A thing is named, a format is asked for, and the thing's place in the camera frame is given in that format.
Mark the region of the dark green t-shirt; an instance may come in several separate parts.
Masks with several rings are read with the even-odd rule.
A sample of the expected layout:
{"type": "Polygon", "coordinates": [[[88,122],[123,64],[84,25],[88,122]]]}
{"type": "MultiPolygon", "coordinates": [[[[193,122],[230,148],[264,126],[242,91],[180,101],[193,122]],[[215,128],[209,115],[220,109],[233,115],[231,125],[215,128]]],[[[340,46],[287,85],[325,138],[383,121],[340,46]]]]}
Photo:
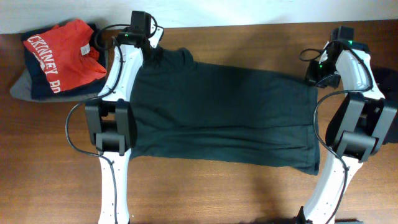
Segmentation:
{"type": "Polygon", "coordinates": [[[318,92],[267,70],[197,62],[188,49],[153,50],[131,94],[132,158],[240,162],[320,170],[313,130],[318,92]]]}

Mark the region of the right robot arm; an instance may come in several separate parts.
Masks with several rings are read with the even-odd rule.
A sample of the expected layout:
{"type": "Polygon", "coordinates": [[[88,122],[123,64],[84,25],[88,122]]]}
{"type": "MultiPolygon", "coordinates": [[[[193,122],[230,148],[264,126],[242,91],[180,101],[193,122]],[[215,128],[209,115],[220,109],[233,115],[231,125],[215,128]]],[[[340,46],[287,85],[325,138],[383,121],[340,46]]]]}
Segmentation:
{"type": "Polygon", "coordinates": [[[396,128],[397,103],[387,99],[371,70],[367,44],[354,40],[351,27],[333,29],[330,39],[318,55],[307,59],[305,75],[308,85],[337,88],[321,98],[344,95],[332,117],[324,138],[316,134],[327,152],[326,163],[315,190],[301,206],[292,223],[336,223],[336,213],[355,173],[396,128]]]}

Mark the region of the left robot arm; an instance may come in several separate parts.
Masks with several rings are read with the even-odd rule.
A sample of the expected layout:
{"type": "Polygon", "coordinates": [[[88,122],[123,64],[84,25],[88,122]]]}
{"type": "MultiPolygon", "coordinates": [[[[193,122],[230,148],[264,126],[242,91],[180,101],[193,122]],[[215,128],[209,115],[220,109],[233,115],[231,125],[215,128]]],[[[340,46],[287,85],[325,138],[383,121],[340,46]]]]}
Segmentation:
{"type": "Polygon", "coordinates": [[[137,141],[131,93],[138,71],[163,34],[148,12],[132,11],[130,24],[113,40],[114,60],[103,89],[85,104],[90,141],[101,166],[99,223],[130,222],[127,172],[137,141]]]}

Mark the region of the black garment pile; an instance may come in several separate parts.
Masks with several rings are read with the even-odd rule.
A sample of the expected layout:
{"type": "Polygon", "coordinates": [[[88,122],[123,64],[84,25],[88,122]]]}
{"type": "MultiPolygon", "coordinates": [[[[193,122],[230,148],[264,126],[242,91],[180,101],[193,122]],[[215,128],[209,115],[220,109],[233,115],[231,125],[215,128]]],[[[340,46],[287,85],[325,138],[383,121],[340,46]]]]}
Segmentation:
{"type": "MultiPolygon", "coordinates": [[[[385,96],[386,105],[397,109],[397,71],[385,67],[375,67],[372,71],[377,87],[385,96]]],[[[383,144],[387,143],[397,143],[397,114],[384,139],[383,144]]]]}

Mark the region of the folded red printed t-shirt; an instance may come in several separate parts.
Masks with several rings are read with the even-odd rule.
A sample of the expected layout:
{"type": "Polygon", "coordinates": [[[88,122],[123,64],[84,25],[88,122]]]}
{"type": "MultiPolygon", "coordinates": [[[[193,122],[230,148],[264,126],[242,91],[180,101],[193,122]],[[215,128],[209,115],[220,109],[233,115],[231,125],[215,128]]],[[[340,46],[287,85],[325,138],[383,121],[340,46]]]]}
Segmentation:
{"type": "Polygon", "coordinates": [[[22,41],[51,93],[75,90],[105,77],[106,69],[98,62],[100,53],[90,45],[93,34],[86,22],[75,19],[22,41]]]}

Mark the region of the folded navy blue garment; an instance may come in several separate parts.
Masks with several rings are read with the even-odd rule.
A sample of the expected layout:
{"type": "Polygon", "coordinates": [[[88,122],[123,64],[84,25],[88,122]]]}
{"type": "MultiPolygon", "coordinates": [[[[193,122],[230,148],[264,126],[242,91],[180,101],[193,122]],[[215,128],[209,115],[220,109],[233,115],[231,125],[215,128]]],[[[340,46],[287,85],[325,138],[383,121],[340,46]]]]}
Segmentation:
{"type": "MultiPolygon", "coordinates": [[[[88,23],[88,25],[94,31],[89,41],[90,46],[94,46],[94,37],[96,33],[99,31],[99,29],[94,23],[88,23]]],[[[51,28],[55,28],[55,26],[30,30],[26,33],[23,33],[21,36],[21,41],[25,41],[33,35],[47,32],[51,28]]],[[[31,87],[30,97],[33,100],[46,100],[55,97],[73,97],[73,96],[82,96],[87,94],[95,94],[98,93],[105,84],[105,78],[102,78],[99,80],[95,80],[91,83],[85,84],[83,86],[79,86],[72,90],[67,90],[60,93],[54,93],[50,88],[49,82],[44,76],[44,72],[39,66],[39,62],[34,57],[34,54],[30,53],[26,47],[24,47],[24,60],[25,60],[25,65],[27,67],[27,71],[29,72],[28,77],[31,78],[32,80],[32,84],[30,84],[31,87]]],[[[106,61],[105,61],[104,52],[99,52],[99,59],[95,60],[97,60],[97,62],[99,62],[100,65],[105,67],[106,61]]]]}

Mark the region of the folded grey garment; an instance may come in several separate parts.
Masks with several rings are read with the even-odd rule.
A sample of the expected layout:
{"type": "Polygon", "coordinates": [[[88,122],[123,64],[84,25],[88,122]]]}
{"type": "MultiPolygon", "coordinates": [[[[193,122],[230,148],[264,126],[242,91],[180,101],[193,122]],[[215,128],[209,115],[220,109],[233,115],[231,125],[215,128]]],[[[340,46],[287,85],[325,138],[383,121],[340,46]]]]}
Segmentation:
{"type": "Polygon", "coordinates": [[[87,99],[92,96],[96,96],[97,93],[95,94],[87,94],[87,95],[82,95],[82,96],[73,96],[73,97],[55,97],[55,98],[50,98],[46,100],[33,100],[30,97],[30,91],[31,87],[30,84],[32,84],[31,78],[28,77],[29,72],[27,69],[22,72],[21,77],[16,81],[14,86],[11,87],[11,95],[17,99],[20,100],[26,100],[26,101],[35,101],[35,102],[61,102],[61,101],[80,101],[82,99],[87,99]]]}

